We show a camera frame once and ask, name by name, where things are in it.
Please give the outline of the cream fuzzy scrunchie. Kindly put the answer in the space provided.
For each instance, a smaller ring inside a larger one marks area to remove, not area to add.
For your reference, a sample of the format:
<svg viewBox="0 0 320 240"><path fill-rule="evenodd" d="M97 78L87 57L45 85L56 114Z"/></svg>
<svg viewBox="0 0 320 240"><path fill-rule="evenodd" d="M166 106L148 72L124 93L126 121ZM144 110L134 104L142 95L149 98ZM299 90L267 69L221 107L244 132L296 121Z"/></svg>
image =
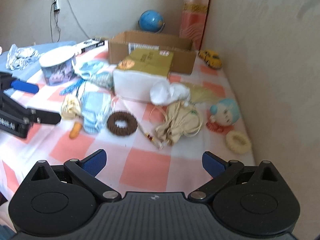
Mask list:
<svg viewBox="0 0 320 240"><path fill-rule="evenodd" d="M252 149L247 135L238 131L229 131L225 137L226 146L235 154L245 154Z"/></svg>

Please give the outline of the cream small cloth pouch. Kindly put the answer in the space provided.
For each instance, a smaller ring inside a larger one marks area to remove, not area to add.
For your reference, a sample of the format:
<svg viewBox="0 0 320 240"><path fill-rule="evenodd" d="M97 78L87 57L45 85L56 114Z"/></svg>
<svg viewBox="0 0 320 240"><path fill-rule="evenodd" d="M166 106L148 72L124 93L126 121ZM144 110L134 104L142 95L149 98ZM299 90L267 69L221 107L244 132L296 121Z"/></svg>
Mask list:
<svg viewBox="0 0 320 240"><path fill-rule="evenodd" d="M65 96L61 106L61 116L65 120L73 120L81 116L81 105L76 96L72 94Z"/></svg>

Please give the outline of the beige drawstring cloth bag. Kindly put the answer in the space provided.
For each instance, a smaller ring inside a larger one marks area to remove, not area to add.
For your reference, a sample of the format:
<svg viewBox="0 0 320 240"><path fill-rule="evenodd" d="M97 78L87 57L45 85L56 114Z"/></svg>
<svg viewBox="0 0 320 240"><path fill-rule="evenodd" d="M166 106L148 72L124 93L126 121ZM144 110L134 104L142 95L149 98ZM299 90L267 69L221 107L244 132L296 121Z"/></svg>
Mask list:
<svg viewBox="0 0 320 240"><path fill-rule="evenodd" d="M159 111L163 122L156 126L155 137L159 148L174 145L182 137L196 136L204 123L203 115L197 108L186 101L176 101L166 107L154 106L150 111L149 120L154 111Z"/></svg>

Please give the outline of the blue bedsheet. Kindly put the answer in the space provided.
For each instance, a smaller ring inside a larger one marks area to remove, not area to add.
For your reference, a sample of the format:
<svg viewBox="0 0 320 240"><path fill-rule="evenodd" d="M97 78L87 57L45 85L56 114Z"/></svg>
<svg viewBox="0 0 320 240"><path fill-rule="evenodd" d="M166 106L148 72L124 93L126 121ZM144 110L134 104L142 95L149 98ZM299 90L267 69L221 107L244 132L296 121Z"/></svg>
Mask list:
<svg viewBox="0 0 320 240"><path fill-rule="evenodd" d="M49 86L67 83L75 77L75 47L70 44L50 43L25 48L18 48L13 44L6 56L4 64L6 71L1 71L1 91L14 89L30 94L38 93L38 85L13 75L14 71L24 71L34 67L42 70L44 80Z"/></svg>

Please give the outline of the white fringed scarf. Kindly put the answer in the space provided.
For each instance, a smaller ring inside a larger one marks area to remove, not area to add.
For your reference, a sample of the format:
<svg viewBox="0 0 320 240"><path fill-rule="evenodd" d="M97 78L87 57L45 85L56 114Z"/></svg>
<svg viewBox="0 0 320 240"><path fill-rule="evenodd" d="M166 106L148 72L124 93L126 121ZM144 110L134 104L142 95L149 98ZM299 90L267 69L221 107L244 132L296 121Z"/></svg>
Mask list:
<svg viewBox="0 0 320 240"><path fill-rule="evenodd" d="M36 62L41 54L34 48L19 48L13 44L7 54L5 67L8 70L24 70L29 64Z"/></svg>

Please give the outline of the orange small toy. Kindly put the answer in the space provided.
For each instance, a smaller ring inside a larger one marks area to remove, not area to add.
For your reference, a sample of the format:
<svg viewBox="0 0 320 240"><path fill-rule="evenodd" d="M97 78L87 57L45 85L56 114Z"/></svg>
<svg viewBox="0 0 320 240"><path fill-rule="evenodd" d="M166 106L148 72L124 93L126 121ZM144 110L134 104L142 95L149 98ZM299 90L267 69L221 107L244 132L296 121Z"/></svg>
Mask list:
<svg viewBox="0 0 320 240"><path fill-rule="evenodd" d="M82 130L82 123L80 122L75 122L73 125L72 130L69 133L69 138L70 139L75 139L78 137L78 135L80 134L80 131Z"/></svg>

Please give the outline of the blue white plush toy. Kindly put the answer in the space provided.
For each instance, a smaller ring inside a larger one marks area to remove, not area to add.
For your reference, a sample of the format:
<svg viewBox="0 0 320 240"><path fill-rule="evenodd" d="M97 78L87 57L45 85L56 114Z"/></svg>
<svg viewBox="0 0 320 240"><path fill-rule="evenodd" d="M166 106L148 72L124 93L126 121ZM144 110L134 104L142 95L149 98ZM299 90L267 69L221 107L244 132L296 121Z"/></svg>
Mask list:
<svg viewBox="0 0 320 240"><path fill-rule="evenodd" d="M210 122L232 126L240 119L240 109L234 99L225 98L210 107Z"/></svg>

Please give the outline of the light blue folded cloth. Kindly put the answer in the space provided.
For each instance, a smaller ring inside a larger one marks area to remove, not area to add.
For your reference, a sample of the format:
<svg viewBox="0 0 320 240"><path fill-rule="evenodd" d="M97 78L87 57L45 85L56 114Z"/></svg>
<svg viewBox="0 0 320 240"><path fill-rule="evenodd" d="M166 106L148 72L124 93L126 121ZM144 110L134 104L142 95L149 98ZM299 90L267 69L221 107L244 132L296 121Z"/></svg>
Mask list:
<svg viewBox="0 0 320 240"><path fill-rule="evenodd" d="M74 72L83 80L90 80L104 67L104 65L105 62L99 60L92 60L82 64L77 63L74 66Z"/></svg>

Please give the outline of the brown fuzzy scrunchie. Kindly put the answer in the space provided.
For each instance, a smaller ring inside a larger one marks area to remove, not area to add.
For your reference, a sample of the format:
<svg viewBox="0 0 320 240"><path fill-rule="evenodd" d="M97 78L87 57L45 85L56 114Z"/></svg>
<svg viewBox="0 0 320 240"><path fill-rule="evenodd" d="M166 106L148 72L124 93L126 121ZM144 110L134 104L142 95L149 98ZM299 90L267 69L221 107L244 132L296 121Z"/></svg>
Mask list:
<svg viewBox="0 0 320 240"><path fill-rule="evenodd" d="M136 118L129 112L116 111L113 112L107 120L108 130L120 137L129 136L138 128L138 122Z"/></svg>

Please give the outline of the beaded tassel charm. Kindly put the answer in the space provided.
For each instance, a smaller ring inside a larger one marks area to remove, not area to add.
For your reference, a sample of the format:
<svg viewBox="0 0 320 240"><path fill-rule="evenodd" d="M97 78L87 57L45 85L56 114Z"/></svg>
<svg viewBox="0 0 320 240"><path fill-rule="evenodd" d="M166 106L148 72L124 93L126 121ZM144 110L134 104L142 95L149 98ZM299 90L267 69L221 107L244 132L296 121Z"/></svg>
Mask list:
<svg viewBox="0 0 320 240"><path fill-rule="evenodd" d="M163 148L163 144L158 139L156 139L150 133L146 132L141 125L138 125L138 127L139 130L143 133L144 137L146 137L146 139L148 139L149 142L151 142L155 147L157 147L160 150Z"/></svg>

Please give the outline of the blue patterned cloth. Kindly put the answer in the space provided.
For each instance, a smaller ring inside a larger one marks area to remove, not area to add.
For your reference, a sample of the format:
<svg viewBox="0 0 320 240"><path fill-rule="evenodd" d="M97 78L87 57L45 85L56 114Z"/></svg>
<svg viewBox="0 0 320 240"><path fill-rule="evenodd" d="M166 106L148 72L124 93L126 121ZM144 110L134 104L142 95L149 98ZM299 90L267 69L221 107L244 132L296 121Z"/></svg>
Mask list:
<svg viewBox="0 0 320 240"><path fill-rule="evenodd" d="M92 76L89 80L94 85L104 88L106 90L112 90L113 84L113 74L111 72L101 72Z"/></svg>

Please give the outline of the black white book box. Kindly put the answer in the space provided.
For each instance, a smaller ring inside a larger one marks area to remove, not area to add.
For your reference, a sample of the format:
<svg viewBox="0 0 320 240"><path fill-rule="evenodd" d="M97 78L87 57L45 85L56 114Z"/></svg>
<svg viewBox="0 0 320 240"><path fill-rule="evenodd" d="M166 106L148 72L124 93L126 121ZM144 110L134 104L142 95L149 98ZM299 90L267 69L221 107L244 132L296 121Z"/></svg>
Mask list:
<svg viewBox="0 0 320 240"><path fill-rule="evenodd" d="M94 38L94 39L89 39L85 40L83 42L80 42L76 45L73 46L75 55L81 55L83 53L86 53L92 49L104 46L106 43L105 40L99 39L99 38Z"/></svg>

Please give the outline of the crumpled white tissue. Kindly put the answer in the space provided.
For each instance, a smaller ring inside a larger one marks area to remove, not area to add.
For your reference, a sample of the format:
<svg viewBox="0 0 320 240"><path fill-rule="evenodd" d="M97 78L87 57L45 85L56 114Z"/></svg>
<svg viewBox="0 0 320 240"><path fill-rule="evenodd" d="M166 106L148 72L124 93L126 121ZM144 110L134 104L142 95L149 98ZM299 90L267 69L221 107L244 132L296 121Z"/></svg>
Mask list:
<svg viewBox="0 0 320 240"><path fill-rule="evenodd" d="M155 83L150 89L150 101L156 106L167 106L176 101L189 101L190 89L178 82L168 80Z"/></svg>

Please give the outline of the gold tissue pack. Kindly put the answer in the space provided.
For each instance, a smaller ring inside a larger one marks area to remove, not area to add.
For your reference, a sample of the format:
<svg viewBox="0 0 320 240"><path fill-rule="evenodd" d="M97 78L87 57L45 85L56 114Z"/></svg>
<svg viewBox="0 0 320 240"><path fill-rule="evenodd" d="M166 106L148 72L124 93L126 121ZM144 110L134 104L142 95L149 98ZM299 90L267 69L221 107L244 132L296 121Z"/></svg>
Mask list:
<svg viewBox="0 0 320 240"><path fill-rule="evenodd" d="M167 81L173 58L168 50L136 48L113 70L116 96L150 102L150 89L160 81Z"/></svg>

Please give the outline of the brown cardboard box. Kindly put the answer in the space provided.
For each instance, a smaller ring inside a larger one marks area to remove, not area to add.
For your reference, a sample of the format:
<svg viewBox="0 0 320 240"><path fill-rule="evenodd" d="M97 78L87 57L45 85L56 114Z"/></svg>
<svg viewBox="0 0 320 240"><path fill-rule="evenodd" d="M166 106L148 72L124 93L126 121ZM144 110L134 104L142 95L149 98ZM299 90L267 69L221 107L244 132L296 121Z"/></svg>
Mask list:
<svg viewBox="0 0 320 240"><path fill-rule="evenodd" d="M118 64L136 48L167 50L174 54L171 72L190 75L193 72L196 51L193 40L169 34L146 31L124 31L108 41L108 60Z"/></svg>

